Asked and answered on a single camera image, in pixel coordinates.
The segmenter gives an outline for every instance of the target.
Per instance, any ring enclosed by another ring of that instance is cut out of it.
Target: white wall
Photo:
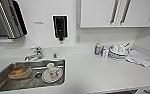
[[[150,28],[140,28],[135,45],[150,50]]]
[[[150,57],[150,28],[140,28],[133,49]]]
[[[79,28],[76,27],[79,36],[80,44],[101,43],[102,45],[109,44],[133,44],[139,28]]]
[[[75,0],[18,0],[28,34],[13,43],[0,43],[0,48],[60,47],[75,45]],[[53,15],[68,16],[68,38],[56,40]]]

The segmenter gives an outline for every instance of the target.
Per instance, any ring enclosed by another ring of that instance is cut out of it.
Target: dirty dish
[[[32,72],[32,68],[30,67],[17,67],[15,68],[10,74],[8,74],[8,77],[10,79],[23,79],[27,78]]]
[[[53,83],[58,81],[62,76],[63,76],[63,70],[62,68],[57,68],[57,72],[56,75],[54,77],[51,77],[51,74],[49,72],[48,69],[46,69],[43,73],[42,73],[42,80],[46,83]]]

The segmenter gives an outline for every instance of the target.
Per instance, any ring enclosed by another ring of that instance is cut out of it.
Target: black soap dispenser
[[[67,35],[67,16],[53,16],[55,36],[63,41]]]

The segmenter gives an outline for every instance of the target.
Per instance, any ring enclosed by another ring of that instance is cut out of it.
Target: sink basin
[[[60,67],[63,70],[63,75],[60,79],[58,79],[56,82],[53,83],[46,83],[41,78],[38,78],[38,85],[36,87],[28,87],[28,88],[37,88],[37,87],[46,87],[46,86],[56,86],[61,85],[65,81],[65,60],[63,59],[55,59],[55,60],[43,60],[43,61],[31,61],[31,62],[15,62],[12,64],[9,64],[5,69],[3,69],[0,72],[0,91],[9,91],[9,90],[15,90],[13,87],[17,85],[21,81],[26,81],[28,79],[33,79],[35,74],[39,72],[44,72],[47,67],[46,65],[48,63],[54,63],[55,66]],[[19,66],[31,66],[32,73],[25,79],[10,79],[8,77],[8,74],[13,71],[14,68]]]

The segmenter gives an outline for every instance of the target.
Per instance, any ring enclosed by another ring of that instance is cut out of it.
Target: cup
[[[57,74],[57,71],[58,71],[58,68],[56,67],[53,67],[49,70],[49,73],[50,73],[50,77],[52,79],[54,79],[58,74]]]
[[[124,45],[119,45],[119,53],[125,53],[126,47]]]
[[[113,46],[112,46],[112,50],[113,50],[113,52],[118,52],[118,50],[119,50],[119,45],[117,45],[117,44],[113,45]]]
[[[48,68],[48,70],[50,70],[51,68],[53,68],[55,66],[55,64],[54,63],[49,63],[49,64],[47,64],[47,68]]]

